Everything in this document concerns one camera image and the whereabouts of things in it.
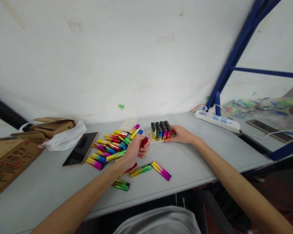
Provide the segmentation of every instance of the person's left hand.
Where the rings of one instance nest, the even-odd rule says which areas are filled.
[[[124,156],[122,156],[116,163],[119,163],[119,165],[124,166],[125,171],[131,167],[137,162],[138,158],[144,159],[147,155],[149,149],[150,149],[150,139],[148,142],[144,145],[144,147],[140,148],[141,141],[146,136],[142,136],[137,134],[133,141],[129,144],[127,147],[126,153]]]

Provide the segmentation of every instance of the red lighter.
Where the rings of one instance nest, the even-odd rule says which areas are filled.
[[[143,148],[144,145],[149,141],[149,138],[146,136],[142,141],[141,141],[141,144],[140,144],[140,148]]]

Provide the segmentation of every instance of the power cord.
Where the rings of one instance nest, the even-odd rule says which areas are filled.
[[[254,135],[254,134],[252,134],[252,133],[249,133],[245,128],[243,128],[243,127],[241,126],[241,124],[239,123],[239,121],[237,121],[236,118],[234,118],[233,116],[231,116],[231,115],[230,115],[230,114],[229,114],[229,113],[228,113],[228,112],[227,112],[222,106],[217,105],[217,104],[215,104],[215,106],[219,106],[224,112],[227,113],[227,115],[229,115],[231,118],[233,118],[233,119],[238,123],[238,125],[240,126],[241,129],[243,129],[246,133],[248,133],[249,135],[251,135],[251,136],[253,136],[253,137],[261,138],[261,139],[265,139],[265,138],[269,137],[271,134],[275,134],[275,133],[279,133],[279,132],[293,132],[293,130],[282,130],[282,131],[278,131],[278,132],[269,133],[269,134],[267,134],[267,135],[264,136],[264,137],[256,136],[256,135]]]

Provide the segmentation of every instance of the blue metal frame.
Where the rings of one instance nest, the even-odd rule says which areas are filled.
[[[293,78],[292,72],[270,71],[270,70],[260,70],[260,69],[253,69],[253,68],[238,68],[238,67],[231,67],[230,70]]]
[[[272,160],[277,161],[291,154],[293,154],[293,141],[286,144],[284,147],[276,150],[275,152],[267,154],[267,156]]]
[[[220,92],[219,91],[216,93],[215,104],[220,105]],[[216,115],[221,116],[220,107],[216,106],[215,109],[216,109]]]
[[[252,9],[244,22],[244,25],[238,35],[238,38],[231,50],[230,55],[219,75],[219,78],[214,86],[209,100],[206,103],[207,109],[213,106],[215,103],[220,103],[220,94],[224,89],[227,81],[229,80],[233,71],[241,72],[252,72],[266,75],[275,75],[283,77],[293,78],[293,73],[291,72],[281,72],[281,71],[268,71],[259,70],[251,68],[238,68],[236,67],[241,55],[243,54],[248,42],[250,41],[254,31],[256,30],[258,24],[266,17],[266,15],[280,2],[281,0],[255,0]],[[282,159],[286,156],[293,154],[293,141],[285,145],[284,147],[276,150],[275,152],[267,154],[272,160],[276,161]]]

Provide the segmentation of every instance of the cable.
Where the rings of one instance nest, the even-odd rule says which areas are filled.
[[[219,106],[224,112],[227,113],[227,115],[229,115],[230,117],[232,117],[232,118],[238,123],[238,125],[240,126],[241,129],[243,129],[246,133],[248,133],[249,135],[251,135],[251,136],[253,136],[253,137],[261,138],[261,139],[265,139],[265,138],[269,137],[271,134],[275,134],[275,133],[279,133],[279,132],[289,132],[289,131],[293,132],[293,130],[282,130],[282,131],[278,131],[278,132],[269,133],[269,134],[267,134],[267,135],[264,136],[264,137],[256,136],[256,135],[254,135],[254,134],[252,134],[252,133],[249,133],[245,128],[243,128],[243,127],[241,126],[241,124],[239,123],[239,121],[237,121],[236,118],[234,118],[233,116],[231,116],[231,115],[230,115],[230,114],[229,114],[229,113],[228,113],[228,112],[227,112],[222,106],[217,105],[217,104],[215,104],[215,106]]]
[[[194,107],[194,108],[193,108],[192,110],[190,110],[189,112],[192,112],[195,108],[197,108],[197,107],[199,107],[199,106],[201,106],[201,105],[204,105],[204,104],[200,104],[200,105]]]

